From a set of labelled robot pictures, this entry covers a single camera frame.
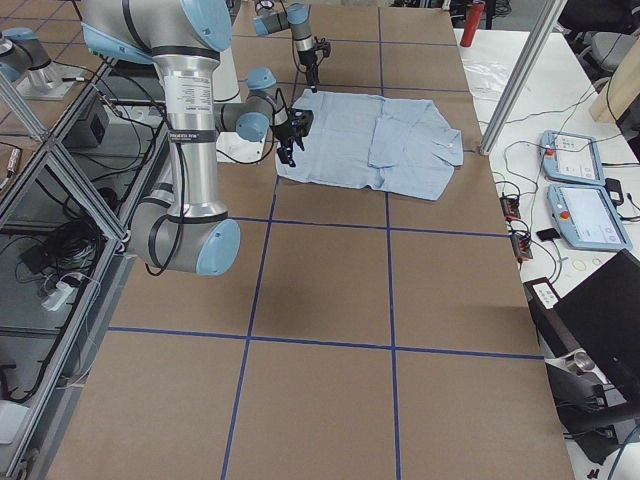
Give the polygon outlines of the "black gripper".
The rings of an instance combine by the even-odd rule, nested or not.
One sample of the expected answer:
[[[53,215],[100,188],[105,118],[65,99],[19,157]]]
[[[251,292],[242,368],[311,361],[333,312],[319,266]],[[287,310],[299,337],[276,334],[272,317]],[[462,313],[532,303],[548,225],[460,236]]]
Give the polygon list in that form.
[[[309,134],[314,115],[306,109],[281,109],[275,116],[272,132],[279,142],[278,159],[281,164],[295,166],[293,145],[305,151],[303,137]]]
[[[331,44],[326,38],[305,38],[294,41],[294,48],[312,93],[318,90],[319,65],[331,55]]]

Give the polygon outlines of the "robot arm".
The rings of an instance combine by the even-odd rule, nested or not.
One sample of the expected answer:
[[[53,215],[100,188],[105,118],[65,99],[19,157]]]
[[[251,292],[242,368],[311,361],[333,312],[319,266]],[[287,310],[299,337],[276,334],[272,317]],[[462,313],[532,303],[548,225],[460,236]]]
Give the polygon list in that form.
[[[283,1],[255,1],[253,26],[258,36],[289,31],[296,70],[303,74],[313,92],[320,86],[319,67],[329,58],[331,43],[312,33],[308,8],[300,3],[286,5]]]
[[[258,142],[271,133],[279,160],[294,165],[313,114],[287,106],[267,68],[251,71],[244,102],[214,100],[214,72],[232,39],[225,1],[88,1],[82,28],[97,54],[154,66],[164,90],[170,158],[152,193],[136,207],[131,244],[150,272],[224,274],[241,232],[218,195],[222,132]]]

